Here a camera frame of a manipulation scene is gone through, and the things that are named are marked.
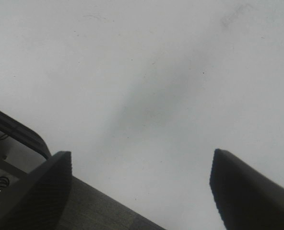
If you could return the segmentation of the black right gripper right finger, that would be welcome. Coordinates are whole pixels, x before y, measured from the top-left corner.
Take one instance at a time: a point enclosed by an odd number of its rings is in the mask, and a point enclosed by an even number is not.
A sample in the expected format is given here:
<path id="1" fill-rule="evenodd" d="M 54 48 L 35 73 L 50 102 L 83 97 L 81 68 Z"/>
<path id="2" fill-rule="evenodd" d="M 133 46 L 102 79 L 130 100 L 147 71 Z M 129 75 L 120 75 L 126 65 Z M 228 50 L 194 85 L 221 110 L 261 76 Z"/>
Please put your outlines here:
<path id="1" fill-rule="evenodd" d="M 231 152 L 214 151 L 209 184 L 227 230 L 284 230 L 284 188 Z"/>

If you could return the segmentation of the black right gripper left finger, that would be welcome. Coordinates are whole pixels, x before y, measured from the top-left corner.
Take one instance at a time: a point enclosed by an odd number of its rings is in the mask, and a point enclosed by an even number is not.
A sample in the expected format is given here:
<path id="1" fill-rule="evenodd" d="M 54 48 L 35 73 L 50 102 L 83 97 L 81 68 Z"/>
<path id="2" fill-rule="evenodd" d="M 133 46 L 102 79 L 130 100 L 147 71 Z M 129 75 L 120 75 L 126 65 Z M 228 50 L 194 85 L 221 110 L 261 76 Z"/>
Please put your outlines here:
<path id="1" fill-rule="evenodd" d="M 71 152 L 57 152 L 0 191 L 0 230 L 55 230 L 67 204 L 71 183 Z"/>

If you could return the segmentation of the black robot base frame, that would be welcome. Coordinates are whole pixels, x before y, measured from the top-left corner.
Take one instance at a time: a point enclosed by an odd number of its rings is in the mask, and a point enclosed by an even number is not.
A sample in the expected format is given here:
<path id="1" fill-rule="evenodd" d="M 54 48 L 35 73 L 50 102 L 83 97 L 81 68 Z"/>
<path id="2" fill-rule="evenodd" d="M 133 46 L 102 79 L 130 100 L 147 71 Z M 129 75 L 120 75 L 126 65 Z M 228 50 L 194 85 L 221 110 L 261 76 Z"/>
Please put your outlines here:
<path id="1" fill-rule="evenodd" d="M 28 175 L 23 169 L 7 161 L 9 154 L 1 146 L 7 140 L 33 150 L 45 160 L 51 157 L 45 141 L 35 131 L 0 111 L 0 192 Z"/>

